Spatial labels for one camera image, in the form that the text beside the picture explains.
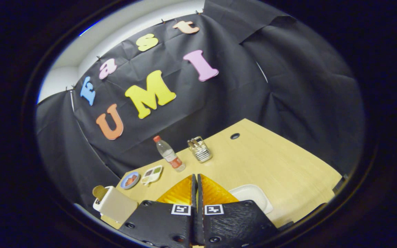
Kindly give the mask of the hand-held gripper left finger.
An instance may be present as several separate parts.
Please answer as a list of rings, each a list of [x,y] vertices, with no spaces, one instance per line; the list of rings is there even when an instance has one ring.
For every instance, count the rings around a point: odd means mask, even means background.
[[[197,179],[187,176],[158,200],[144,200],[119,228],[131,238],[159,248],[192,248],[196,244]]]

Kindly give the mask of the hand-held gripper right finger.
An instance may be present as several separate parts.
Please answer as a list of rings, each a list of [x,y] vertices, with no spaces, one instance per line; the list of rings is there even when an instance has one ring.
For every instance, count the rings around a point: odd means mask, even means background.
[[[197,176],[196,243],[205,248],[252,248],[279,233],[253,200],[205,204],[205,176]]]

